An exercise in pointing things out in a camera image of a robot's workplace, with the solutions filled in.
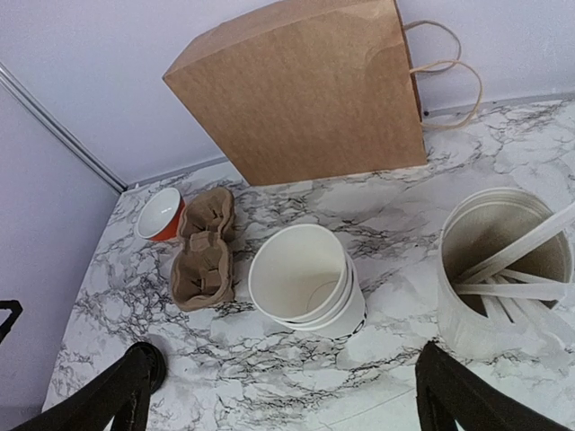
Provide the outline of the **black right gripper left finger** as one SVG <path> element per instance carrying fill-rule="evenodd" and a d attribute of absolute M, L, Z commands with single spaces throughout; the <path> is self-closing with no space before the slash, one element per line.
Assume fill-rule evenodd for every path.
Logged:
<path fill-rule="evenodd" d="M 145 430 L 150 398 L 166 377 L 161 350 L 148 342 L 125 354 L 80 391 L 17 430 Z"/>

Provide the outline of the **white paper coffee cup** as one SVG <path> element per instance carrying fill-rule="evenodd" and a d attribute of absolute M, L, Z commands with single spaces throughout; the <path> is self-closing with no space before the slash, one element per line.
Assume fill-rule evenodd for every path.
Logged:
<path fill-rule="evenodd" d="M 335 311 L 351 289 L 349 255 L 318 224 L 272 235 L 252 261 L 248 290 L 256 307 L 277 321 L 307 324 Z"/>

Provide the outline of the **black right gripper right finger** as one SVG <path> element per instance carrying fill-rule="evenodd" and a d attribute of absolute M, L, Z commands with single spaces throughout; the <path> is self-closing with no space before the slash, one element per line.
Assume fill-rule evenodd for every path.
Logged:
<path fill-rule="evenodd" d="M 422 430 L 564 430 L 496 390 L 430 341 L 415 365 Z"/>

